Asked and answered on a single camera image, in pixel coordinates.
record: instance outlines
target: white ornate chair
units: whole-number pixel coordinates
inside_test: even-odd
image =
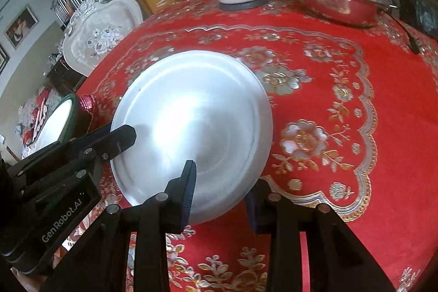
[[[65,29],[63,53],[75,71],[90,76],[96,66],[143,22],[135,0],[86,0]]]

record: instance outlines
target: red tablecloth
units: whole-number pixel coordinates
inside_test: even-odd
[[[140,73],[164,57],[203,49],[240,59],[272,106],[274,138],[262,177],[298,204],[330,204],[404,291],[438,246],[438,52],[414,34],[421,55],[386,16],[359,30],[306,15],[291,0],[233,13],[216,0],[187,0],[133,31],[78,94],[95,96],[100,126]],[[129,205],[109,168],[101,183],[102,201],[73,240],[108,204]],[[265,290],[269,236],[251,231],[243,203],[166,241],[172,291]]]

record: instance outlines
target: metal bolt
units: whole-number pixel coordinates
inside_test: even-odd
[[[119,211],[120,207],[117,204],[111,204],[108,207],[106,207],[106,211],[109,214],[114,214],[117,213]]]
[[[76,172],[76,177],[77,177],[77,178],[82,178],[82,177],[84,177],[86,174],[87,174],[87,170],[81,170],[81,171]]]
[[[323,203],[318,205],[318,210],[322,213],[329,213],[332,209],[328,204]]]
[[[268,199],[271,202],[278,202],[281,199],[281,194],[278,193],[270,193]]]
[[[164,192],[161,192],[155,196],[155,199],[159,202],[164,202],[167,198],[169,198],[169,195]]]

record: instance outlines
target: kettle base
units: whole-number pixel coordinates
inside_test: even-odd
[[[269,0],[255,0],[255,1],[245,2],[245,3],[237,3],[237,4],[219,3],[219,9],[223,10],[223,11],[246,10],[246,9],[260,7],[261,5],[268,3],[268,1]]]

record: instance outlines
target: picture frame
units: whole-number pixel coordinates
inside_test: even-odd
[[[3,46],[0,45],[0,74],[3,72],[8,61],[9,61],[9,56],[6,53],[6,51],[3,49]]]
[[[14,49],[23,42],[36,23],[38,23],[38,19],[33,15],[30,8],[26,6],[4,32],[12,46],[14,46]]]

